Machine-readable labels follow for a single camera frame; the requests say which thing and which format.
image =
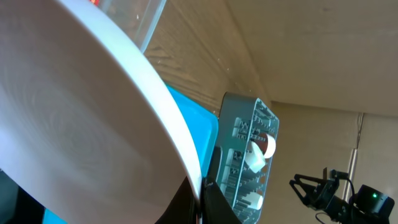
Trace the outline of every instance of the clear plastic container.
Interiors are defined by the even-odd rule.
[[[144,53],[165,3],[166,0],[99,0],[98,7]]]

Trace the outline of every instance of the wooden table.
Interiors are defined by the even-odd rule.
[[[168,85],[214,114],[226,91],[271,105],[224,0],[167,0],[145,56]]]

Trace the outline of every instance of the robotic arm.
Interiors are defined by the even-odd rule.
[[[302,180],[309,180],[316,185],[304,184]],[[340,180],[347,180],[351,184],[353,196],[349,203],[335,195]],[[326,168],[322,179],[296,174],[289,184],[305,206],[322,210],[332,221],[342,224],[388,224],[395,204],[386,194],[366,185],[362,185],[355,194],[347,173],[331,170],[328,178]],[[296,185],[304,190],[305,195],[297,190]]]

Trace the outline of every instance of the gray plastic dish rack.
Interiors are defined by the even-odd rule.
[[[219,118],[220,130],[213,153],[209,176],[216,179],[234,213],[242,223],[257,223],[261,209],[248,208],[242,198],[257,192],[265,199],[272,158],[257,174],[244,162],[249,141],[266,141],[265,133],[275,139],[279,119],[259,99],[227,93]]]

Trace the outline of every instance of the blue tray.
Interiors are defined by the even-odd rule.
[[[217,117],[181,93],[168,87],[191,132],[197,149],[202,176],[206,177],[218,135]],[[65,224],[56,214],[46,209],[43,224]]]

